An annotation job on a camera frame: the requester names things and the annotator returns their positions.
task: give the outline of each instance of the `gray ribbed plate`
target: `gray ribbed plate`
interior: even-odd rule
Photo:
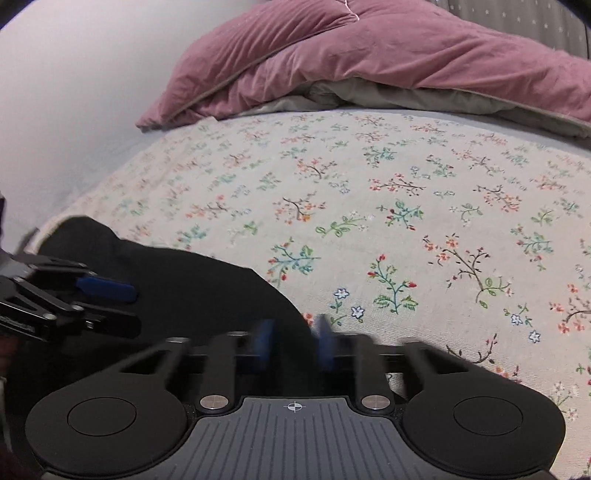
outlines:
[[[548,480],[539,472],[529,480]],[[57,480],[45,475],[44,480]],[[246,398],[199,420],[184,445],[126,480],[460,480],[417,456],[391,421],[343,398]]]

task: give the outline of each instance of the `black cloth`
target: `black cloth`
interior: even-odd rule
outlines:
[[[62,345],[27,342],[9,372],[7,410],[13,431],[22,431],[29,409],[49,391],[153,343],[175,336],[206,345],[221,333],[250,331],[262,319],[275,320],[273,367],[281,377],[282,395],[322,395],[317,343],[305,320],[254,271],[194,253],[121,240],[87,217],[63,222],[39,253],[82,262],[102,277],[132,284],[138,300],[126,308],[140,318],[142,333],[135,340],[89,332]],[[79,294],[66,298],[73,299],[88,301]],[[15,447],[22,451],[22,436],[17,436],[21,445]]]

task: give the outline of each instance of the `pink blanket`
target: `pink blanket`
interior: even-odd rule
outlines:
[[[282,9],[289,4],[293,11],[303,2],[268,2],[272,22],[255,25],[251,17],[241,24],[249,32],[260,29],[244,49],[251,59],[246,69],[228,68],[232,64],[222,48],[213,54],[213,64],[233,70],[231,82],[218,79],[196,92],[194,85],[187,86],[187,72],[177,68],[163,96],[137,125],[176,127],[207,116],[222,119],[285,96],[306,82],[350,77],[407,89],[466,90],[591,122],[591,62],[463,21],[425,0],[324,0],[337,4],[342,18],[332,18],[331,25],[339,26],[314,34],[318,21],[309,22],[309,35],[303,35],[307,38],[270,51],[265,45],[281,42],[269,42],[269,32],[275,29],[274,35],[281,35],[285,29],[280,26],[288,21]],[[305,22],[305,10],[300,14]],[[203,48],[197,41],[184,57]]]

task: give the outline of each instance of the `floral bed sheet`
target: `floral bed sheet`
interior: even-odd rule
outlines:
[[[51,220],[250,267],[313,327],[425,339],[555,402],[591,459],[591,159],[372,110],[207,119]]]

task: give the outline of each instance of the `white flower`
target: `white flower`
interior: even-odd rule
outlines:
[[[339,300],[343,300],[349,296],[349,292],[346,288],[337,288],[333,295]]]
[[[531,340],[531,343],[539,343],[540,334],[536,330],[533,330],[528,338]]]
[[[579,416],[576,408],[569,408],[568,410],[566,410],[564,412],[564,414],[566,415],[566,418],[569,419],[570,421],[575,421],[577,419],[577,417]]]
[[[365,313],[365,309],[361,307],[351,307],[351,316],[358,320],[361,320],[363,314]]]
[[[523,320],[521,320],[521,317],[519,315],[517,315],[516,313],[514,313],[513,315],[511,315],[511,323],[513,325],[515,325],[515,326],[516,325],[521,325],[523,323]]]

